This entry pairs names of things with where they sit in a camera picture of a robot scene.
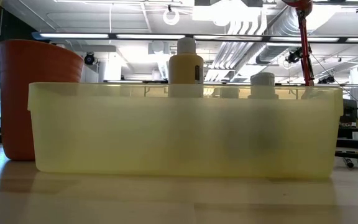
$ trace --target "yellow bottle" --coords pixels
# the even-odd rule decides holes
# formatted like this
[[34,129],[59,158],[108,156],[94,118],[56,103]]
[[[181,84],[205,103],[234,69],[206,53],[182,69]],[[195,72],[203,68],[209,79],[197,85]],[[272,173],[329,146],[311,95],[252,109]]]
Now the yellow bottle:
[[203,84],[204,60],[196,55],[196,40],[184,37],[178,40],[178,54],[169,60],[170,84]]

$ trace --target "security camera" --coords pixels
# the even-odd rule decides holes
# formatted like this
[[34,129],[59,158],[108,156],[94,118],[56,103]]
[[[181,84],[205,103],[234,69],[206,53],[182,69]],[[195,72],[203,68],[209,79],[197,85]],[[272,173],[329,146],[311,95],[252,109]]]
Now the security camera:
[[94,65],[96,63],[94,52],[87,52],[84,58],[84,62],[86,65]]

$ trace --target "wooden table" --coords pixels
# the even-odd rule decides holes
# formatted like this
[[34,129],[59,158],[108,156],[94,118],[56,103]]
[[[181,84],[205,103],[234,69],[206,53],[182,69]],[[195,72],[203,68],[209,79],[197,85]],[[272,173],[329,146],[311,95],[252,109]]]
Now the wooden table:
[[68,175],[6,159],[0,223],[358,223],[358,168],[325,181]]

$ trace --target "translucent plastic bin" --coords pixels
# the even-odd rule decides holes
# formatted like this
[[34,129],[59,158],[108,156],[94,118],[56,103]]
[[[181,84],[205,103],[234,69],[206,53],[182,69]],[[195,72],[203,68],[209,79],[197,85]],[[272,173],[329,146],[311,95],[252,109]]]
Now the translucent plastic bin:
[[32,83],[46,172],[329,177],[342,90]]

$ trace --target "orange plastic container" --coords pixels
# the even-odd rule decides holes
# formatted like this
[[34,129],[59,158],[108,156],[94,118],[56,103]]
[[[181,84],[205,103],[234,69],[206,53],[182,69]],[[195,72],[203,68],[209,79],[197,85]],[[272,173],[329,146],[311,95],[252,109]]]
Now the orange plastic container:
[[5,155],[34,160],[31,117],[27,110],[29,84],[80,82],[83,59],[74,52],[31,40],[0,43],[1,127]]

